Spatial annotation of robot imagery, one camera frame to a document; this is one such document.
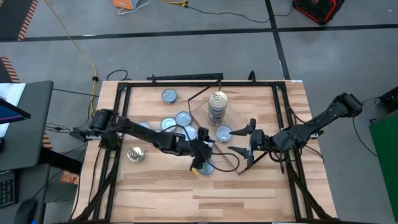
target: orange object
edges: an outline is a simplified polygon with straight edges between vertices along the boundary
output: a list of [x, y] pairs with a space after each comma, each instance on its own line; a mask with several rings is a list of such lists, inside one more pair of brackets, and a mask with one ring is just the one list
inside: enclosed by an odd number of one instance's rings
[[133, 10], [135, 8], [135, 5], [133, 5], [133, 2], [131, 0], [112, 0], [112, 1], [116, 7], [122, 7], [130, 10]]

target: computer monitor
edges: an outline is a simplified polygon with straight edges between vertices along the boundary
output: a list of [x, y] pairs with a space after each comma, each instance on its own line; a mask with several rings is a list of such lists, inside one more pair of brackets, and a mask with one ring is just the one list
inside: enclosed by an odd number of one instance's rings
[[30, 114], [0, 98], [0, 124], [30, 119]]

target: computer mouse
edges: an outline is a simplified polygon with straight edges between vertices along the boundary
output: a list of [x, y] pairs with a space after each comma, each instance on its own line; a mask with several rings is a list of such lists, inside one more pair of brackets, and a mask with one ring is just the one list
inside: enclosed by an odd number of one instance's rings
[[36, 206], [36, 200], [24, 200], [15, 214], [14, 224], [31, 224], [35, 215]]

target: table leg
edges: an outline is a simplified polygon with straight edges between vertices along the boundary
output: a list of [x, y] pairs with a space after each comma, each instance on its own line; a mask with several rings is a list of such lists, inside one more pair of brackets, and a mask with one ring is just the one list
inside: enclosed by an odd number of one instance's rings
[[50, 166], [63, 169], [74, 174], [80, 174], [81, 162], [71, 159], [52, 150], [42, 148], [40, 152], [39, 164], [49, 164]]

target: keyboard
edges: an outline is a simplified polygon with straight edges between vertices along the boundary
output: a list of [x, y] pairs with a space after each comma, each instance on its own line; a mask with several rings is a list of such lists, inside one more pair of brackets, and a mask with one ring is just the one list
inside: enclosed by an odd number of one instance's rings
[[0, 208], [17, 203], [14, 171], [0, 173]]

